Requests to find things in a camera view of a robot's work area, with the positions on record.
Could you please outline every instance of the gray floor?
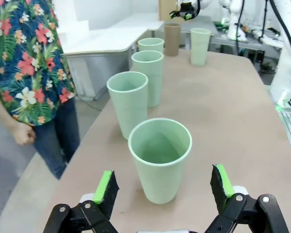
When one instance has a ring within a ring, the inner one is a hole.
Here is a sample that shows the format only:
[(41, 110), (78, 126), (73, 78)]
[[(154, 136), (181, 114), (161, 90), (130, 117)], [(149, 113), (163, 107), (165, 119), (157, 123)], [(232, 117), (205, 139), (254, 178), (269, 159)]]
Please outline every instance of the gray floor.
[[(77, 101), (81, 138), (100, 113), (90, 105), (102, 109), (108, 99)], [(0, 233), (33, 232), (56, 184), (34, 148), (18, 146), (0, 125)]]

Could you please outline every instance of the blue jeans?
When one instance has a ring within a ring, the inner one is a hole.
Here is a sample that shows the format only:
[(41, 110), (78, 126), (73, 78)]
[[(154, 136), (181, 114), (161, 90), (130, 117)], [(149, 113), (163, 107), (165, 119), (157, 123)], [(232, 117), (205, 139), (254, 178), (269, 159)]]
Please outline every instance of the blue jeans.
[(35, 149), (51, 173), (60, 179), (80, 144), (75, 100), (60, 105), (52, 121), (33, 129), (36, 133)]

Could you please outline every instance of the fist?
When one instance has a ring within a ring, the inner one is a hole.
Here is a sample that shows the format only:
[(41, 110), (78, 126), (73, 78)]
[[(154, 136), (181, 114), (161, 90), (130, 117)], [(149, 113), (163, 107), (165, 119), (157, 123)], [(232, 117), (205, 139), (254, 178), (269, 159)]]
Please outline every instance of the fist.
[(31, 126), (15, 121), (14, 126), (10, 129), (16, 143), (20, 145), (34, 143), (35, 132)]

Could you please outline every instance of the hawaiian shirt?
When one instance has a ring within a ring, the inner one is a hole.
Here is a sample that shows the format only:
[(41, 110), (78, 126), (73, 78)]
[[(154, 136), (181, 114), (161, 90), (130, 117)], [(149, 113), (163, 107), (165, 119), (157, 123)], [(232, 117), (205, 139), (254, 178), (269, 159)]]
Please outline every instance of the hawaiian shirt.
[(48, 0), (0, 0), (0, 98), (19, 122), (42, 125), (75, 88)]

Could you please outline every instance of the green cup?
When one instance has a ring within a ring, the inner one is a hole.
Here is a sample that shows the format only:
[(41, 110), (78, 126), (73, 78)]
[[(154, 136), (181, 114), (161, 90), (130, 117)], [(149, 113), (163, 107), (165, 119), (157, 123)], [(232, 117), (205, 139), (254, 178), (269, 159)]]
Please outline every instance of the green cup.
[(116, 116), (125, 139), (139, 123), (147, 119), (148, 78), (139, 72), (115, 74), (107, 81)]
[(160, 38), (146, 38), (138, 41), (140, 51), (164, 52), (164, 40)]
[(148, 79), (147, 106), (156, 107), (161, 102), (164, 55), (157, 51), (141, 51), (132, 55), (134, 69)]
[(206, 63), (211, 31), (202, 28), (191, 29), (191, 63), (203, 66)]
[(149, 119), (132, 130), (128, 146), (146, 198), (155, 204), (170, 202), (192, 147), (188, 129), (175, 120)]

